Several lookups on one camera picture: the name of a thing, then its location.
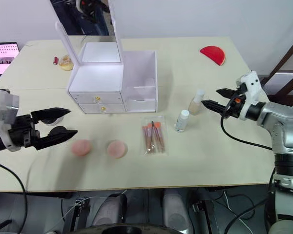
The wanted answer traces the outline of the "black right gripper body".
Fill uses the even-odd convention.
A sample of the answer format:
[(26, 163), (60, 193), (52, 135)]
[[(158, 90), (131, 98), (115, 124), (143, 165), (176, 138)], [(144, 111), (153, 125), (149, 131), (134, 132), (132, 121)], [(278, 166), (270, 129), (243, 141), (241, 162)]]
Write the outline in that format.
[(241, 84), (237, 90), (230, 92), (229, 106), (226, 109), (225, 119), (229, 117), (239, 118), (246, 100), (245, 92), (247, 92), (246, 84)]

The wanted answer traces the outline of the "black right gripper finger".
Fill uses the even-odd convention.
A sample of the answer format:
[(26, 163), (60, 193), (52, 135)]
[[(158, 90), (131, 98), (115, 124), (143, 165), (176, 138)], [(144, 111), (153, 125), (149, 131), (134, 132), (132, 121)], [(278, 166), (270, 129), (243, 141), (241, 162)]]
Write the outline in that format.
[(228, 98), (228, 99), (231, 99), (236, 93), (235, 90), (232, 90), (232, 89), (229, 89), (229, 88), (217, 89), (216, 92), (218, 94), (220, 94), (222, 97)]
[(202, 100), (201, 103), (209, 110), (220, 114), (221, 116), (229, 116), (226, 107), (213, 100)]

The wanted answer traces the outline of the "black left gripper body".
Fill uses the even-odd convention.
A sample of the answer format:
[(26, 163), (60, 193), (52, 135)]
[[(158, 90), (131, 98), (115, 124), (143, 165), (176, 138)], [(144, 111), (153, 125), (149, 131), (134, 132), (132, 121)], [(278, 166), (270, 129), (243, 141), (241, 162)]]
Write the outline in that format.
[(9, 136), (14, 145), (19, 147), (36, 147), (40, 132), (35, 129), (38, 121), (31, 115), (17, 116), (15, 122), (8, 130)]

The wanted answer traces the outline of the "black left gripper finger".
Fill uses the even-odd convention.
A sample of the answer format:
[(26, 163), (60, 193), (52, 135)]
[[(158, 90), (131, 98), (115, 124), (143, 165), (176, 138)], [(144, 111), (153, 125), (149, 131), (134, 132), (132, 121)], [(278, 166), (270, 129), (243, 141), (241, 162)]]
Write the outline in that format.
[(41, 150), (71, 139), (78, 131), (68, 130), (63, 126), (53, 128), (50, 133), (36, 141), (36, 149)]
[(33, 111), (31, 112), (31, 116), (35, 121), (51, 121), (57, 120), (70, 112), (69, 109), (55, 107)]

